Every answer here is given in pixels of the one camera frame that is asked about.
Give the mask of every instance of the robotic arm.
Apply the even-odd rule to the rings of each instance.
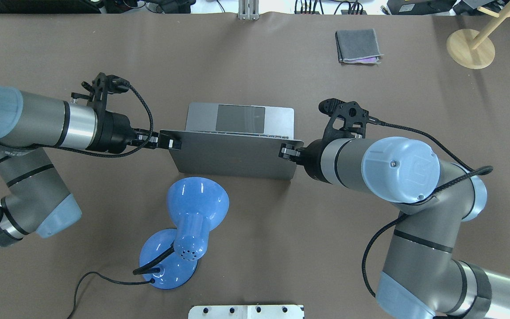
[[[510,319],[510,277],[452,259],[461,222],[487,201],[482,180],[438,160],[421,141],[365,139],[366,124],[381,121],[354,101],[328,99],[319,109],[330,116],[323,138],[300,149],[283,144],[279,157],[303,165],[314,179],[371,192],[401,211],[376,294],[382,309],[398,319],[432,319],[436,311]],[[333,128],[336,119],[344,121],[341,129]]]
[[[0,175],[11,192],[0,200],[0,247],[32,232],[52,236],[81,217],[75,199],[39,147],[117,154],[91,153],[101,157],[158,147],[147,107],[148,131],[133,129],[125,115],[105,110],[108,94],[131,89],[140,97],[128,81],[100,73],[91,85],[82,86],[89,95],[73,93],[72,98],[87,99],[86,106],[0,86]],[[120,154],[127,145],[137,148]]]

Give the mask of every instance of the wooden stand base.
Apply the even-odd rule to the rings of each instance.
[[[471,50],[470,45],[479,31],[472,29],[457,30],[448,37],[446,48],[455,62],[469,69],[483,69],[495,58],[495,47],[489,38],[479,47]]]

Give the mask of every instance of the folded cloth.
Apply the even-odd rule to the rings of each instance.
[[[374,29],[336,31],[338,60],[344,63],[380,63]]]

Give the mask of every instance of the white bracket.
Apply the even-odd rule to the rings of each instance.
[[[259,20],[259,0],[239,0],[239,20]]]
[[[195,306],[188,319],[304,319],[303,305]]]

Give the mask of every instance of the tabletop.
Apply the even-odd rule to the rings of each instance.
[[[58,99],[99,72],[131,81],[155,129],[184,129],[192,101],[295,110],[295,138],[309,144],[328,121],[320,101],[357,101],[383,121],[428,131],[470,166],[492,165],[489,198],[463,224],[455,259],[510,276],[510,19],[491,36],[494,62],[457,65],[445,49],[460,28],[488,17],[236,14],[0,16],[0,85]],[[342,65],[336,30],[374,28],[379,65]],[[133,127],[147,117],[130,93],[108,99]],[[413,133],[369,127],[367,137]],[[444,160],[450,160],[427,141]],[[87,271],[133,281],[147,238],[173,227],[166,191],[185,174],[165,150],[120,159],[49,149],[83,216],[48,239],[36,234],[0,249],[0,318],[66,317]],[[79,318],[184,319],[193,305],[297,303],[306,318],[383,319],[362,282],[363,250],[397,209],[371,194],[321,183],[299,167],[293,180],[205,176],[221,184],[229,212],[210,234],[196,274],[180,288],[83,283]],[[8,190],[0,179],[0,198]],[[390,236],[376,242],[368,270],[376,289]]]

